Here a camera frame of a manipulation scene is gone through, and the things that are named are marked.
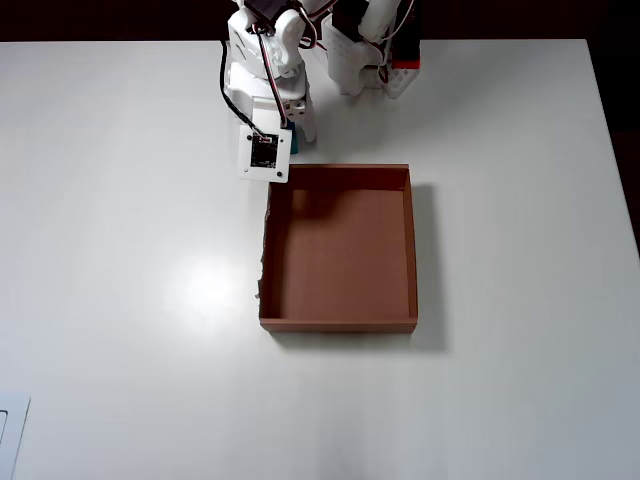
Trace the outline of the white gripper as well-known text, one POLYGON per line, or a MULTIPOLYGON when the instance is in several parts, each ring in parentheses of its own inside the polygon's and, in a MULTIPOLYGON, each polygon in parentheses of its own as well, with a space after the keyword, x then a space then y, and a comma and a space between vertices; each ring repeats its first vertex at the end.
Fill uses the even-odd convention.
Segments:
MULTIPOLYGON (((314 105, 305 64, 301 63, 289 77, 275 80, 285 117, 302 129, 307 143, 317 139, 314 105)), ((227 69, 225 92, 256 126, 279 126, 280 115, 269 81, 252 75, 239 62, 227 69)))

